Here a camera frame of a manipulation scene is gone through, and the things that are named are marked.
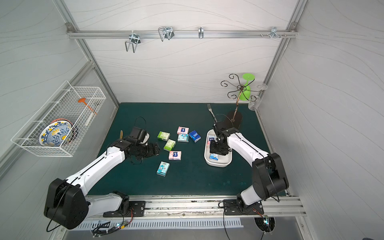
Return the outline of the light blue cartoon tissue pack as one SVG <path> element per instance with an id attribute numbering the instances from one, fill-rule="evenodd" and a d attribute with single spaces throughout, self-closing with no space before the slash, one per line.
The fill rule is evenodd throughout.
<path id="1" fill-rule="evenodd" d="M 210 154 L 209 159 L 212 161 L 218 161 L 219 155 L 218 154 Z"/>

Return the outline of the metal bracket hook right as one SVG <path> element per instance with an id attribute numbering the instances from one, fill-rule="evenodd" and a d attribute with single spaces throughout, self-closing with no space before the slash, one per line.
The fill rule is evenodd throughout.
<path id="1" fill-rule="evenodd" d="M 270 39 L 282 39 L 285 38 L 286 34 L 279 34 L 278 29 L 276 27 L 271 28 L 270 32 L 266 35 L 260 34 L 262 38 L 270 38 Z"/>

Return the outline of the blue yellow patterned plate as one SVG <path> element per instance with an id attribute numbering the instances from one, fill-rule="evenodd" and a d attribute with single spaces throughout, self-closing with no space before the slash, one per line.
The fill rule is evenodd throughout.
<path id="1" fill-rule="evenodd" d="M 73 124 L 69 120 L 54 120 L 40 133 L 39 144 L 43 147 L 58 147 L 68 138 L 72 128 Z"/>

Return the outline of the round black fan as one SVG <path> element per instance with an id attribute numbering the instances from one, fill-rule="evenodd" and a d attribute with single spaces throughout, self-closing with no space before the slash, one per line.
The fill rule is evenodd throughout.
<path id="1" fill-rule="evenodd" d="M 273 217 L 264 216 L 262 218 L 254 218 L 257 227 L 264 233 L 271 233 L 276 226 L 276 220 Z"/>

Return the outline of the green tissue pack middle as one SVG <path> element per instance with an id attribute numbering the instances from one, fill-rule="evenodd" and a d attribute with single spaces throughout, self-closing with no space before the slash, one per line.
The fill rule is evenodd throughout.
<path id="1" fill-rule="evenodd" d="M 167 143 L 164 146 L 164 150 L 170 152 L 174 149 L 175 145 L 176 145 L 176 141 L 169 139 L 167 140 Z"/>

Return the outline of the green tissue pack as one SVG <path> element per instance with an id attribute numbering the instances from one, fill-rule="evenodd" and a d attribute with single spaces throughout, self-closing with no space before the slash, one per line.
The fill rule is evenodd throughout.
<path id="1" fill-rule="evenodd" d="M 174 149 L 175 145 L 176 145 L 176 141 L 169 139 L 167 140 L 167 143 L 164 146 L 164 150 L 170 152 Z"/>
<path id="2" fill-rule="evenodd" d="M 161 141 L 168 141 L 169 138 L 170 138 L 170 133 L 162 132 L 162 131 L 160 131 L 157 136 L 157 139 Z"/>

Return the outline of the orange handled utensil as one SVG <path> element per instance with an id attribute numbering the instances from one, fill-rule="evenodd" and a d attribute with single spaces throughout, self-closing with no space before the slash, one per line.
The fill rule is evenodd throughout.
<path id="1" fill-rule="evenodd" d="M 79 99 L 78 100 L 78 103 L 83 103 L 91 112 L 93 112 L 95 115 L 97 115 L 97 112 L 94 110 L 94 109 L 92 109 L 89 105 L 88 105 L 88 103 L 86 102 L 86 98 L 81 98 L 81 99 Z"/>

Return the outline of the aluminium crossbar rail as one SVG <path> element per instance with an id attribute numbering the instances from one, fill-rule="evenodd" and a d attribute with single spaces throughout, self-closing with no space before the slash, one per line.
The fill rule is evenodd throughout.
<path id="1" fill-rule="evenodd" d="M 160 39 L 157 30 L 155 31 L 133 31 L 139 35 L 142 40 Z M 205 30 L 203 39 L 258 39 L 262 38 L 260 34 L 268 34 L 270 30 Z M 128 39 L 132 31 L 77 31 L 68 32 L 71 39 Z M 198 30 L 174 30 L 174 39 L 199 39 Z M 279 34 L 286 34 L 286 38 L 296 38 L 297 31 L 278 30 Z"/>

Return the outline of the teal cartoon tissue pack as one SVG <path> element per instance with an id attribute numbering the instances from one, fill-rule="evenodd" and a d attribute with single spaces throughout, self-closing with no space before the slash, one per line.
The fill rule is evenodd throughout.
<path id="1" fill-rule="evenodd" d="M 157 175 L 165 177 L 167 175 L 169 167 L 169 163 L 161 162 L 157 170 Z"/>
<path id="2" fill-rule="evenodd" d="M 178 142 L 188 143 L 189 142 L 189 135 L 188 134 L 179 134 L 178 135 Z"/>

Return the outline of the metal double hook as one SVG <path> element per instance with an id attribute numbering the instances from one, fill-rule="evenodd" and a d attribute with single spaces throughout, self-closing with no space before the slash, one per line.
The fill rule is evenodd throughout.
<path id="1" fill-rule="evenodd" d="M 141 37 L 139 35 L 135 34 L 134 32 L 132 32 L 129 35 L 128 40 L 125 41 L 126 51 L 128 52 L 129 49 L 131 49 L 132 52 L 135 53 L 137 46 L 140 43 L 141 43 Z"/>
<path id="2" fill-rule="evenodd" d="M 158 33 L 160 39 L 163 42 L 165 39 L 170 40 L 175 36 L 174 30 L 172 27 L 160 27 L 158 28 Z"/>

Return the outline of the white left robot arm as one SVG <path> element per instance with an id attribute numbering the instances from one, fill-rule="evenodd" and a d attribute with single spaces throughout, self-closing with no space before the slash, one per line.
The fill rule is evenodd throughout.
<path id="1" fill-rule="evenodd" d="M 157 143 L 134 144 L 125 139 L 113 142 L 107 150 L 77 173 L 66 179 L 55 179 L 48 188 L 44 216 L 68 230 L 85 219 L 99 214 L 125 216 L 129 212 L 129 196 L 120 192 L 89 196 L 89 191 L 114 167 L 130 157 L 139 160 L 157 156 Z"/>

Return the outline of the green plastic goblet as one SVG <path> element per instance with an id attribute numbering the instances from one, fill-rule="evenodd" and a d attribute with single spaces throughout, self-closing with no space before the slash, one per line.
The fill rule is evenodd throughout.
<path id="1" fill-rule="evenodd" d="M 255 80 L 255 76 L 253 74 L 243 74 L 242 75 L 243 80 L 245 80 L 245 88 L 243 89 L 241 95 L 240 95 L 240 100 L 241 101 L 249 101 L 251 99 L 251 87 L 250 84 Z"/>

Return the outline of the teal cartoon tissue pack upper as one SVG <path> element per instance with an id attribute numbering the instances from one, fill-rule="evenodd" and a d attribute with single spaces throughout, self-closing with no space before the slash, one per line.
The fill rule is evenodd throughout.
<path id="1" fill-rule="evenodd" d="M 188 143 L 189 142 L 189 135 L 188 134 L 179 134 L 178 135 L 178 142 Z"/>

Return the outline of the small metal hook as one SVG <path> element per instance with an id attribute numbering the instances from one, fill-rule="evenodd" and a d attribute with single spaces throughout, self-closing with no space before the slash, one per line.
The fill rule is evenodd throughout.
<path id="1" fill-rule="evenodd" d="M 199 37 L 199 39 L 204 38 L 204 28 L 203 27 L 198 28 L 198 37 Z"/>

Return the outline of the metal double hook middle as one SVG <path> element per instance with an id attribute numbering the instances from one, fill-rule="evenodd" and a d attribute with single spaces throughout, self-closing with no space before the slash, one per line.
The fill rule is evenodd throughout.
<path id="1" fill-rule="evenodd" d="M 160 27 L 158 28 L 158 33 L 160 39 L 163 42 L 165 39 L 170 40 L 175 36 L 174 30 L 172 27 Z"/>

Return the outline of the pink tissue pack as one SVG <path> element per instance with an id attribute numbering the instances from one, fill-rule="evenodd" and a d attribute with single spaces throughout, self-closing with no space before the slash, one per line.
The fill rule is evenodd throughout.
<path id="1" fill-rule="evenodd" d="M 216 140 L 216 136 L 215 135 L 208 135 L 208 138 L 207 138 L 207 148 L 210 147 L 211 141 L 215 141 L 215 140 Z"/>
<path id="2" fill-rule="evenodd" d="M 177 134 L 178 135 L 188 135 L 189 134 L 189 128 L 187 128 L 187 127 L 178 127 Z"/>
<path id="3" fill-rule="evenodd" d="M 182 159 L 181 151 L 170 151 L 169 152 L 169 160 L 170 161 L 180 161 Z"/>

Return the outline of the green tissue pack far left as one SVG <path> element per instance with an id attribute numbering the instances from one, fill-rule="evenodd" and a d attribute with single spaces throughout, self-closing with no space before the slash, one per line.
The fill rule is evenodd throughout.
<path id="1" fill-rule="evenodd" d="M 157 139 L 161 141 L 168 141 L 169 138 L 170 138 L 170 133 L 162 132 L 162 131 L 160 131 L 157 136 Z"/>

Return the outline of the dark blue tissue pack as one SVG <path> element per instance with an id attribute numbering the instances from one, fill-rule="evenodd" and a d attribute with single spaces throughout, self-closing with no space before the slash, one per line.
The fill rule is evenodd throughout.
<path id="1" fill-rule="evenodd" d="M 201 136 L 197 133 L 197 131 L 192 131 L 189 133 L 190 138 L 196 143 L 201 139 Z"/>

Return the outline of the clear plastic goblet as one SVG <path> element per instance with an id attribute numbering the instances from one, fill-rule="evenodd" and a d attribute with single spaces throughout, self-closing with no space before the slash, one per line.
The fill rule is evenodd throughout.
<path id="1" fill-rule="evenodd" d="M 256 91 L 251 91 L 251 95 L 249 98 L 248 108 L 251 111 L 256 111 L 261 104 L 261 96 L 264 91 L 268 88 L 266 84 L 257 85 Z"/>

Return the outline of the silver metal fork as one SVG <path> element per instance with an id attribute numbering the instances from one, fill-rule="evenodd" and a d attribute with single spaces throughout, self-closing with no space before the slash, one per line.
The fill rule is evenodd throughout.
<path id="1" fill-rule="evenodd" d="M 209 110 L 209 112 L 211 113 L 211 115 L 212 115 L 212 117 L 214 119 L 214 123 L 216 123 L 217 122 L 217 118 L 216 118 L 216 115 L 214 114 L 214 112 L 212 110 L 211 104 L 207 104 L 207 107 L 208 107 L 208 110 Z"/>

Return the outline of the metal double hook left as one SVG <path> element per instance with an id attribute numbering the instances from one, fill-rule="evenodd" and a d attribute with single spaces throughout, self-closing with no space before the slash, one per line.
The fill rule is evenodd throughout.
<path id="1" fill-rule="evenodd" d="M 129 35 L 128 40 L 125 41 L 126 51 L 128 52 L 129 49 L 131 49 L 132 52 L 135 53 L 137 46 L 140 43 L 141 43 L 141 37 L 139 35 L 135 34 L 134 32 L 132 32 Z"/>

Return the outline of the teal cartoon tissue pack lower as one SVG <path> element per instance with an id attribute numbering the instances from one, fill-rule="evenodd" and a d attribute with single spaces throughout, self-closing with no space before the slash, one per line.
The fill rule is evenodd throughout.
<path id="1" fill-rule="evenodd" d="M 169 167 L 169 163 L 161 162 L 157 170 L 157 175 L 165 177 L 167 175 Z"/>

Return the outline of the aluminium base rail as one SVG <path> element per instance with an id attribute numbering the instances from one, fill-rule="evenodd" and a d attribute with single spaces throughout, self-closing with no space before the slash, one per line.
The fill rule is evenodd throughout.
<path id="1" fill-rule="evenodd" d="M 219 202 L 235 200 L 236 196 L 131 196 L 130 201 L 145 201 L 144 219 L 218 218 L 223 215 Z M 299 197 L 268 199 L 257 206 L 271 217 L 306 217 L 306 210 Z"/>

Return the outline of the black metal cup tree stand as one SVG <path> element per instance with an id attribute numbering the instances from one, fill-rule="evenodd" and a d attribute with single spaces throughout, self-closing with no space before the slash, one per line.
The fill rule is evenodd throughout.
<path id="1" fill-rule="evenodd" d="M 240 95 L 241 95 L 243 89 L 245 88 L 245 86 L 243 83 L 241 83 L 240 77 L 237 74 L 229 74 L 229 79 L 230 80 L 237 80 L 237 84 L 235 85 L 228 80 L 223 80 L 223 81 L 221 81 L 221 86 L 224 88 L 226 88 L 228 86 L 235 87 L 235 90 L 229 91 L 227 93 L 227 97 L 229 99 L 236 100 L 236 108 L 234 111 L 229 112 L 227 114 L 227 117 L 230 119 L 234 128 L 239 129 L 239 127 L 242 123 L 242 120 L 243 120 L 243 116 L 239 112 L 239 105 L 240 105 L 240 101 L 241 101 Z"/>

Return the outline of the white plastic storage box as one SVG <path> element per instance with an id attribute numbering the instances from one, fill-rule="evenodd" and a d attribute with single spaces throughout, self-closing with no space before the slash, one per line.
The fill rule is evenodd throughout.
<path id="1" fill-rule="evenodd" d="M 216 134 L 213 129 L 209 130 L 207 132 L 206 136 L 206 147 L 204 151 L 204 158 L 205 161 L 208 165 L 213 166 L 213 167 L 219 167 L 219 168 L 225 168 L 232 162 L 233 154 L 232 152 L 229 152 L 227 155 L 222 156 L 218 155 L 217 159 L 211 159 L 211 153 L 210 153 L 210 140 L 213 140 L 216 138 Z"/>

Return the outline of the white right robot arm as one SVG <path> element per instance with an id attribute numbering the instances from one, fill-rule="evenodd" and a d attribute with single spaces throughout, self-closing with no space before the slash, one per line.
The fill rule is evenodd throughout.
<path id="1" fill-rule="evenodd" d="M 237 152 L 252 168 L 252 184 L 238 196 L 239 205 L 251 206 L 261 200 L 279 201 L 279 193 L 289 188 L 283 161 L 277 153 L 268 153 L 247 140 L 238 129 L 217 129 L 216 140 L 210 141 L 210 153 L 227 156 Z"/>

